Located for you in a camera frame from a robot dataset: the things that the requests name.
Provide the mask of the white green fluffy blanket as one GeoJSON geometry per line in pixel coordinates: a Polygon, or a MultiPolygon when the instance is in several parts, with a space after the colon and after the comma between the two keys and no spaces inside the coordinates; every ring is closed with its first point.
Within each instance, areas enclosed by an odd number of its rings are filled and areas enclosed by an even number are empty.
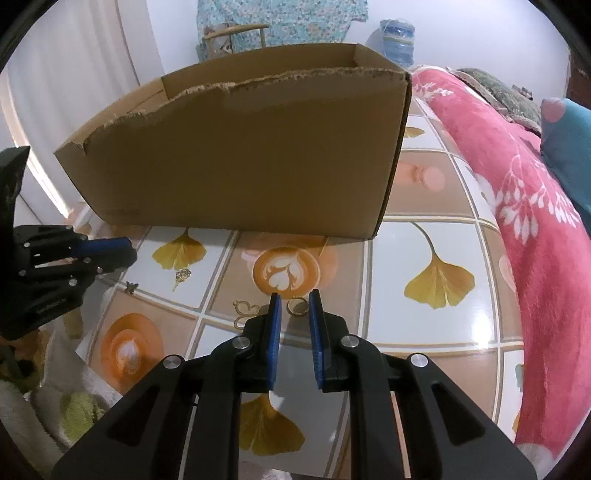
{"type": "Polygon", "coordinates": [[[120,399],[59,331],[1,342],[1,423],[43,479],[120,399]]]}

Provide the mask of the ginkgo macaron patterned mat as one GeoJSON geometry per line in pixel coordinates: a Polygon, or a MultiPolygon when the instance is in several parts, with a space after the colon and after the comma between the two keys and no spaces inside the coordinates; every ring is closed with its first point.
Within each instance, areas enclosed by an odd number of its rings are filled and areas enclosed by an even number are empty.
{"type": "Polygon", "coordinates": [[[413,99],[368,240],[122,227],[98,275],[57,479],[532,479],[524,347],[487,197],[413,99]]]}

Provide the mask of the white curtain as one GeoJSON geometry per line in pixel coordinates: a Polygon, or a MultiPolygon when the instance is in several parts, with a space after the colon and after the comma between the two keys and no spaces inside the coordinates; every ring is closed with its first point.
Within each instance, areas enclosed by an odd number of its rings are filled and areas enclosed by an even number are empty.
{"type": "Polygon", "coordinates": [[[163,73],[144,1],[57,1],[1,73],[4,142],[31,152],[21,205],[63,222],[81,196],[55,150],[120,97],[163,73]]]}

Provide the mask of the brown cardboard box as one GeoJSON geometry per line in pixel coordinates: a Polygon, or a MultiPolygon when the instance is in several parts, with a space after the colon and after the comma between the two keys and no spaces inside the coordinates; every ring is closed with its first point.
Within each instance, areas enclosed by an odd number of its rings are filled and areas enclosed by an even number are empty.
{"type": "Polygon", "coordinates": [[[363,45],[266,47],[140,86],[55,155],[111,224],[371,239],[411,100],[409,72],[363,45]]]}

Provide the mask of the pink floral blanket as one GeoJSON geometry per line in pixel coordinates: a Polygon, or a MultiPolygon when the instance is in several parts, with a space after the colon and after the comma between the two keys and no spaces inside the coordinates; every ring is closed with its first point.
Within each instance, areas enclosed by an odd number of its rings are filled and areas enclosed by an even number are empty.
{"type": "Polygon", "coordinates": [[[510,259],[525,343],[516,442],[559,459],[590,413],[590,238],[537,135],[442,68],[412,80],[475,173],[510,259]]]}

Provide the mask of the wooden chair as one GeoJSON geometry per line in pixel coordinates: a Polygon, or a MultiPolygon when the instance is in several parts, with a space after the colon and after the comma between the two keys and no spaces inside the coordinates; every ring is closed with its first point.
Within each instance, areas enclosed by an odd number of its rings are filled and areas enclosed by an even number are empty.
{"type": "Polygon", "coordinates": [[[235,53],[236,38],[249,32],[259,33],[259,47],[266,48],[266,29],[269,28],[270,25],[264,23],[206,27],[200,44],[200,59],[206,61],[235,53]]]}

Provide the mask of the teal patterned cloth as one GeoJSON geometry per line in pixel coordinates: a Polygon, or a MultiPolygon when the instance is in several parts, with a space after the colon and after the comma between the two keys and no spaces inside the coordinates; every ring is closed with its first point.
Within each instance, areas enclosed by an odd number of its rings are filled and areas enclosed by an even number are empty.
{"type": "Polygon", "coordinates": [[[266,24],[270,47],[341,43],[354,22],[369,18],[366,1],[199,1],[197,55],[211,59],[204,37],[224,27],[266,24]]]}

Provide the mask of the teal pillow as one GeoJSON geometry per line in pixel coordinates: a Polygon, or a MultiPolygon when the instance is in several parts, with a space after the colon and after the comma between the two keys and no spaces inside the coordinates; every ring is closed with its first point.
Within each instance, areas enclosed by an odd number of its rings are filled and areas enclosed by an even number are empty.
{"type": "Polygon", "coordinates": [[[590,233],[591,112],[568,98],[546,98],[541,119],[544,163],[590,233]]]}

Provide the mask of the grey patterned cushion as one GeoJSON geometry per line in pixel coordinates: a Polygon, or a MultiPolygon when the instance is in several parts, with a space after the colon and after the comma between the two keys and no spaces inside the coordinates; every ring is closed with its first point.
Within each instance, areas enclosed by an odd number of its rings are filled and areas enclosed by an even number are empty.
{"type": "Polygon", "coordinates": [[[478,68],[450,69],[449,72],[483,97],[506,120],[541,135],[541,110],[532,99],[478,68]]]}

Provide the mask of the blue water bottle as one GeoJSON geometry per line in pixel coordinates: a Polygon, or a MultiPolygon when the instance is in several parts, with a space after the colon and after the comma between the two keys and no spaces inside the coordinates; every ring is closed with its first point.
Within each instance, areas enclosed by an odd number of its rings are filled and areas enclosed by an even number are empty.
{"type": "Polygon", "coordinates": [[[384,19],[380,28],[384,56],[402,68],[410,68],[414,64],[414,25],[404,19],[384,19]]]}

